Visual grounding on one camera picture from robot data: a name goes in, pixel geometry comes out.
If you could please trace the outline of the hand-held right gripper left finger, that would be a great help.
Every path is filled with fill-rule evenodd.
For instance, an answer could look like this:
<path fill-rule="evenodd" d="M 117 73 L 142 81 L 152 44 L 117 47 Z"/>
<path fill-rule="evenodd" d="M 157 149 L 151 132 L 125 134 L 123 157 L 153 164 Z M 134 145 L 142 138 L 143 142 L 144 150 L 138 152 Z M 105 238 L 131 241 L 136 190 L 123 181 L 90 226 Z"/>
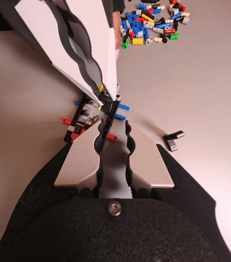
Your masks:
<path fill-rule="evenodd" d="M 74 140 L 54 182 L 55 187 L 101 187 L 103 167 L 100 153 L 103 147 L 103 128 L 104 121 L 101 119 Z"/>

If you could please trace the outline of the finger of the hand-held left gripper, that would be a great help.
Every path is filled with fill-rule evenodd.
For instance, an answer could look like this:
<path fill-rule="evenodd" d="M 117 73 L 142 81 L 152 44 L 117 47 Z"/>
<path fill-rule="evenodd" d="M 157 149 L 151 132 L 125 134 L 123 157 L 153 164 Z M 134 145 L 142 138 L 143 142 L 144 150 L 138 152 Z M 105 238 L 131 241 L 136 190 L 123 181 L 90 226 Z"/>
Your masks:
<path fill-rule="evenodd" d="M 67 0 L 65 4 L 85 29 L 90 40 L 91 57 L 99 66 L 102 84 L 115 101 L 117 69 L 113 1 Z"/>
<path fill-rule="evenodd" d="M 21 0 L 15 9 L 52 65 L 90 98 L 103 105 L 84 60 L 71 45 L 67 24 L 58 6 L 52 1 Z"/>

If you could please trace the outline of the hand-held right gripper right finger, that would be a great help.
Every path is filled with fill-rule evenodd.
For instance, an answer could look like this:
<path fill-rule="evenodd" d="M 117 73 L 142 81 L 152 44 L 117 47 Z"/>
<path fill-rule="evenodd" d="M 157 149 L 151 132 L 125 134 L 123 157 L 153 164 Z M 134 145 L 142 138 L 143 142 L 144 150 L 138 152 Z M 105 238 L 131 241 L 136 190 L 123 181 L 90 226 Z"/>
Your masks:
<path fill-rule="evenodd" d="M 136 125 L 126 120 L 127 136 L 126 181 L 134 190 L 141 188 L 174 188 L 174 182 L 157 144 Z"/>

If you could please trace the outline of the black frame lego assembly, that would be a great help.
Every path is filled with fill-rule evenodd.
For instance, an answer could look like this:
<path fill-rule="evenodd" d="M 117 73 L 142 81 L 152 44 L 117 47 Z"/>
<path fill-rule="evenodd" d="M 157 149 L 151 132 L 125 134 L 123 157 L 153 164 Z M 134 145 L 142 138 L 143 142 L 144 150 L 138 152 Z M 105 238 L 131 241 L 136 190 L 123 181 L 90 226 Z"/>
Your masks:
<path fill-rule="evenodd" d="M 105 90 L 103 84 L 99 85 L 99 91 L 102 98 L 104 98 L 103 105 L 99 105 L 94 100 L 90 99 L 85 93 L 80 93 L 82 96 L 81 101 L 76 101 L 75 105 L 78 106 L 75 115 L 72 120 L 62 118 L 61 122 L 68 125 L 68 130 L 65 134 L 65 142 L 73 142 L 87 129 L 94 125 L 100 115 L 101 110 L 107 114 L 107 120 L 103 128 L 102 141 L 106 139 L 116 142 L 117 136 L 109 134 L 114 118 L 118 120 L 126 120 L 126 117 L 117 114 L 118 108 L 123 110 L 130 110 L 130 107 L 121 104 L 121 96 L 117 94 L 116 100 L 113 101 L 108 96 L 108 92 Z"/>

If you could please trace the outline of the dark angled lego beam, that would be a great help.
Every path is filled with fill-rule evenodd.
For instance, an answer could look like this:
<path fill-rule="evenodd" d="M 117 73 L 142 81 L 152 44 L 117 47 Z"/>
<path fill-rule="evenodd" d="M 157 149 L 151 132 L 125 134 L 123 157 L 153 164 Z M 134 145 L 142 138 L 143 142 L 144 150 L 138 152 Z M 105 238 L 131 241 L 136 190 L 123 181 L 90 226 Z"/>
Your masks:
<path fill-rule="evenodd" d="M 184 135 L 185 135 L 184 132 L 180 130 L 178 132 L 163 136 L 163 140 L 165 141 L 169 151 L 173 152 L 177 150 L 177 146 L 174 140 L 179 139 Z"/>

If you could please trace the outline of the pile of small lego pieces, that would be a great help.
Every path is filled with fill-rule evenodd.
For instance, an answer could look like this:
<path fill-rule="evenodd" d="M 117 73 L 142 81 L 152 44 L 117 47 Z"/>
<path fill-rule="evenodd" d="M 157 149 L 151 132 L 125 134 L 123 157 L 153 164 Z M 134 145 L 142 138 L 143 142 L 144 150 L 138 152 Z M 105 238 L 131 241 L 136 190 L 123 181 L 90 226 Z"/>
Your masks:
<path fill-rule="evenodd" d="M 181 1 L 169 1 L 166 8 L 159 1 L 141 1 L 136 10 L 121 17 L 121 38 L 126 49 L 131 40 L 133 45 L 167 43 L 179 38 L 179 24 L 187 25 L 190 13 Z"/>

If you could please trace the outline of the person's left hand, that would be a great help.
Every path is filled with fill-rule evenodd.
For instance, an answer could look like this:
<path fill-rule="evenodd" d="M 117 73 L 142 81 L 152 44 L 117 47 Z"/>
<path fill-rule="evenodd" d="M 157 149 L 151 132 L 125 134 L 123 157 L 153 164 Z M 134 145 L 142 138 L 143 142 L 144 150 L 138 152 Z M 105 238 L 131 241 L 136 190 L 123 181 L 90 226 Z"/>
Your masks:
<path fill-rule="evenodd" d="M 119 50 L 121 45 L 121 18 L 120 12 L 115 11 L 113 12 L 113 27 L 114 27 L 114 34 L 115 34 L 115 53 L 116 53 L 116 60 L 119 56 Z"/>

